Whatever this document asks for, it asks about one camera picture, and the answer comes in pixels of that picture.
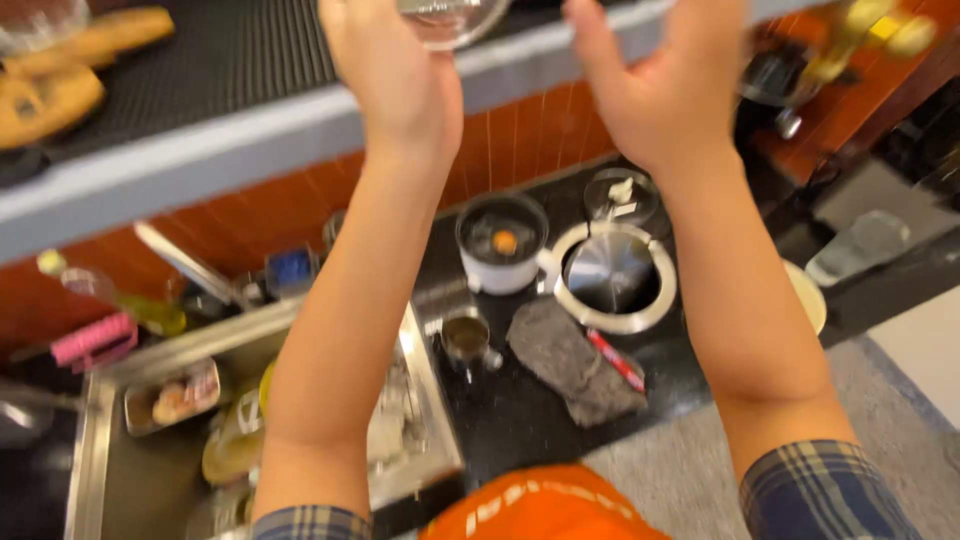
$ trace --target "person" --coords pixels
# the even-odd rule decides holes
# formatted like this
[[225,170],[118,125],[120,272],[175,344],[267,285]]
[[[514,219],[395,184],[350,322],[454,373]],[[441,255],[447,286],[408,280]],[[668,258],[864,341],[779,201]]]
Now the person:
[[[276,363],[253,511],[261,540],[371,534],[367,425],[464,118],[451,56],[427,52],[395,1],[320,1],[367,153],[336,247]],[[660,49],[635,67],[596,0],[565,0],[563,11],[613,142],[651,173],[673,222],[689,336],[751,534],[916,538],[857,446],[732,145],[746,8],[678,0]],[[513,472],[420,535],[663,537],[582,465]]]

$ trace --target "bottle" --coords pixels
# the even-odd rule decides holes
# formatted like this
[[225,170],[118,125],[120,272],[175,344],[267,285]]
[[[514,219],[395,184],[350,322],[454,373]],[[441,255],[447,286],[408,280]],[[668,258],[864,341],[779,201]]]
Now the bottle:
[[113,281],[104,274],[83,268],[70,268],[57,250],[41,253],[36,258],[36,266],[47,276],[59,279],[67,290],[92,296],[127,312],[151,333],[173,337],[183,333],[186,328],[186,314],[182,309],[165,302],[118,291]]

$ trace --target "orange tile wall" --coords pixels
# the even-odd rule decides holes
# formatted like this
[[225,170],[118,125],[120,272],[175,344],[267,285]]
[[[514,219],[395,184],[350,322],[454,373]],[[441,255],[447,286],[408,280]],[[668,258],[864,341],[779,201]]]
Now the orange tile wall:
[[[468,116],[441,209],[613,150],[584,83]],[[236,276],[304,241],[322,248],[324,222],[347,207],[363,159],[360,151],[318,162],[150,221],[182,249]],[[175,275],[129,226],[60,248],[71,264],[104,271],[119,288],[154,298],[166,296]],[[0,268],[0,298],[0,354],[50,341],[110,313],[41,275],[33,257]]]
[[[905,12],[932,17],[938,25],[938,41],[960,22],[960,0],[899,0],[899,6]],[[775,34],[814,46],[821,44],[827,34],[826,23],[810,12],[787,15],[771,22],[768,28]],[[800,109],[804,123],[792,140],[784,141],[765,132],[759,134],[756,143],[798,184],[805,183],[818,158],[824,152],[840,150],[932,48],[909,60],[895,60],[876,49],[858,51],[851,66],[860,73],[863,79],[860,84],[825,86],[816,98]]]

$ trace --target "sink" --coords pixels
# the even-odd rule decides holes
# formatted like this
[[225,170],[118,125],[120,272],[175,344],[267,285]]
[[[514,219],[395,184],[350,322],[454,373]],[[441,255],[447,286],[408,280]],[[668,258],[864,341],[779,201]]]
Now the sink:
[[[124,418],[124,391],[132,385],[162,380],[210,356],[234,387],[256,381],[276,358],[302,302],[303,297],[298,297],[244,313],[89,374],[84,382],[86,407],[78,425],[64,537],[184,538],[191,512],[212,492],[200,471],[209,415],[133,437],[127,433]],[[395,396],[402,389],[410,429],[404,429],[401,454],[370,462],[372,510],[463,470],[463,457],[410,305],[394,356],[378,413],[388,395]]]

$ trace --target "plaid sleeve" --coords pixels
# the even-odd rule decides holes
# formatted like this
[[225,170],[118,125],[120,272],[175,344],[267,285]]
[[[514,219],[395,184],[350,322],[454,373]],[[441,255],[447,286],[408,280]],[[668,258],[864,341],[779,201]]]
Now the plaid sleeve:
[[740,504],[754,538],[921,538],[863,449],[847,442],[766,454],[747,471]]
[[360,516],[322,504],[290,506],[253,524],[253,540],[369,540],[370,524]]

